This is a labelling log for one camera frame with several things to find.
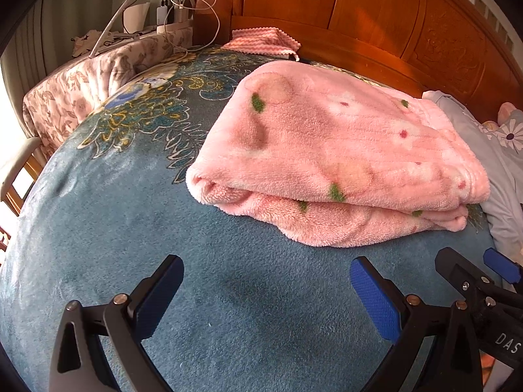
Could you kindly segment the pink fleece garment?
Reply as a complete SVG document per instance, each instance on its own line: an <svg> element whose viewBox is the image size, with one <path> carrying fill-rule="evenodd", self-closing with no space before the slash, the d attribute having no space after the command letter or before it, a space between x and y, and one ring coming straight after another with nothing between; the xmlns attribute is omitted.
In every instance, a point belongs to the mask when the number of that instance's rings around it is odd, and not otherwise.
<svg viewBox="0 0 523 392"><path fill-rule="evenodd" d="M488 175L435 103L274 61L244 78L186 174L191 195L309 246L465 228Z"/></svg>

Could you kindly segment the light blue daisy duvet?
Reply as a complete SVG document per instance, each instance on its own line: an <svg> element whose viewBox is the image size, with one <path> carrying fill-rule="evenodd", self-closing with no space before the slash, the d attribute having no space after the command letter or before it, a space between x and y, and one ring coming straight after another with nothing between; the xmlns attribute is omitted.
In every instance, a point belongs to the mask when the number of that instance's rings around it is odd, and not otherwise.
<svg viewBox="0 0 523 392"><path fill-rule="evenodd" d="M505 147L453 96L426 91L423 98L438 105L486 169L490 196L481 204L498 251L522 262L522 171L507 158Z"/></svg>

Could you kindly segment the blue floral plush blanket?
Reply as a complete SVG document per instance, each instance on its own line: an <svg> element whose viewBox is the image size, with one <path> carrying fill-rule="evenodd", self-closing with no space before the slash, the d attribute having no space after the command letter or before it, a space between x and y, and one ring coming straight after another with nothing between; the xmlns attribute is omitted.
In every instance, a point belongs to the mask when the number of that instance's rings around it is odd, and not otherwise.
<svg viewBox="0 0 523 392"><path fill-rule="evenodd" d="M160 66L51 157L1 270L1 342L29 388L49 386L69 301L105 304L169 254L183 260L183 283L144 347L175 391L358 391L389 345L351 287L352 259L437 305L457 299L434 268L439 249L482 265L493 241L478 206L458 233L343 250L199 204L185 172L235 87L265 62L210 49Z"/></svg>

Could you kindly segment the wooden stool with cushion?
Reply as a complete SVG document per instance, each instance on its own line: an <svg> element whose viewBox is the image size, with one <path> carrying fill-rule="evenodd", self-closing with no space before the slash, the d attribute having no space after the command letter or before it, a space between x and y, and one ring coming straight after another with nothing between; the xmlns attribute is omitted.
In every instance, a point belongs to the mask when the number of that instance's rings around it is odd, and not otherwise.
<svg viewBox="0 0 523 392"><path fill-rule="evenodd" d="M41 144L40 138L27 138L20 146L7 171L1 174L1 202L6 204L15 216L20 215L30 190L42 173L44 163L39 159ZM25 172L31 179L31 183L23 196L20 195L15 185L22 172Z"/></svg>

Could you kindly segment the wooden headboard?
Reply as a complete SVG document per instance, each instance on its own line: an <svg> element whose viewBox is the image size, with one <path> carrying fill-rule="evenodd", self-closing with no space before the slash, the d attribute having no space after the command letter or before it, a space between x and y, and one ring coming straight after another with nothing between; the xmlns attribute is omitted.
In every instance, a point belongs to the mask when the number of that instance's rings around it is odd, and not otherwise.
<svg viewBox="0 0 523 392"><path fill-rule="evenodd" d="M342 67L420 96L441 90L479 121L522 104L522 71L468 0L217 0L194 19L196 43L274 26L300 57Z"/></svg>

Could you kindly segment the floral quilt on side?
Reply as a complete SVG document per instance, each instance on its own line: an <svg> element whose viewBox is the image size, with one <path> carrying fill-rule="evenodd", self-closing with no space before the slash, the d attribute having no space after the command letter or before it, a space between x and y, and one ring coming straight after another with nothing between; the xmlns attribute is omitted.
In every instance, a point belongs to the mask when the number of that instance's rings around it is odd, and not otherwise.
<svg viewBox="0 0 523 392"><path fill-rule="evenodd" d="M190 26L151 34L78 59L55 70L23 97L22 113L32 136L41 139L48 159L88 115L137 74L174 56L174 47L192 45Z"/></svg>

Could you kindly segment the pink striped cloth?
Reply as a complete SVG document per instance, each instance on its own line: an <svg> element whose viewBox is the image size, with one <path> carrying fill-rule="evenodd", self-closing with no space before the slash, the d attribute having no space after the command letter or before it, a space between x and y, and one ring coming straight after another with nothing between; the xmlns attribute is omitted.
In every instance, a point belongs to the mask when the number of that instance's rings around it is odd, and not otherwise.
<svg viewBox="0 0 523 392"><path fill-rule="evenodd" d="M273 26L235 29L224 50L299 61L301 44Z"/></svg>

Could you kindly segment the white stick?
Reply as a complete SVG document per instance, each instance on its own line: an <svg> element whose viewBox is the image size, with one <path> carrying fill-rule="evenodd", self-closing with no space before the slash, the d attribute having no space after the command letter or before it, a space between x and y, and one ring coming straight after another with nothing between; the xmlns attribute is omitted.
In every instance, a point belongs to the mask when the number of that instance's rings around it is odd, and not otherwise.
<svg viewBox="0 0 523 392"><path fill-rule="evenodd" d="M100 34L99 38L95 42L95 44L94 44L94 46L93 46L93 48L91 50L91 53L89 54L89 58L93 58L93 57L97 56L98 49L100 48L100 46L105 41L106 36L111 31L113 24L116 22L118 17L120 17L123 14L124 10L129 5L130 5L130 0L124 0L123 3L121 4L121 6L118 8L118 10L114 13L114 15L112 15L112 18L110 19L110 21L106 25L105 29L102 31L102 33Z"/></svg>

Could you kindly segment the white charger box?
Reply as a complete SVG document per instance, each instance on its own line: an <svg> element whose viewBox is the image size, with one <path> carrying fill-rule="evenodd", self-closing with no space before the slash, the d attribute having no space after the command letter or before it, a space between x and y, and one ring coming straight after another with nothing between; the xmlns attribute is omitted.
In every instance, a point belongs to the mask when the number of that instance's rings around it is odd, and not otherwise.
<svg viewBox="0 0 523 392"><path fill-rule="evenodd" d="M143 30L150 3L131 5L122 13L122 26L126 33L133 34Z"/></svg>

